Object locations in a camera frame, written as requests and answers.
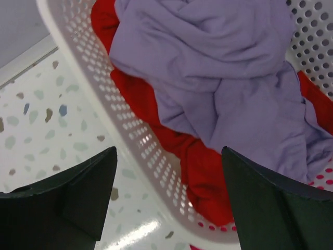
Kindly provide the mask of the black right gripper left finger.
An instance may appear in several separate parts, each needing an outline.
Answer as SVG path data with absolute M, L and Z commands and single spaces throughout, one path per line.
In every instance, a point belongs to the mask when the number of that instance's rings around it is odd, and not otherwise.
M 1 193 L 1 249 L 94 249 L 118 163 L 109 147 L 74 167 Z

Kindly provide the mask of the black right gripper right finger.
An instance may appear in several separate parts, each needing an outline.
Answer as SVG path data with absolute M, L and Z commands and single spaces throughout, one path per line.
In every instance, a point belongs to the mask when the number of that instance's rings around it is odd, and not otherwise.
M 222 149 L 241 249 L 332 249 L 332 192 Z

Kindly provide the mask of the purple t shirt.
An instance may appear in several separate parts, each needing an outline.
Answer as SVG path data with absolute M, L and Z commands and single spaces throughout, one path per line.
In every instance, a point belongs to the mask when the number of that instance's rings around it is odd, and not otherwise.
M 332 156 L 332 136 L 285 53 L 294 34 L 285 1 L 116 1 L 110 59 L 145 80 L 162 125 L 230 147 L 300 182 Z

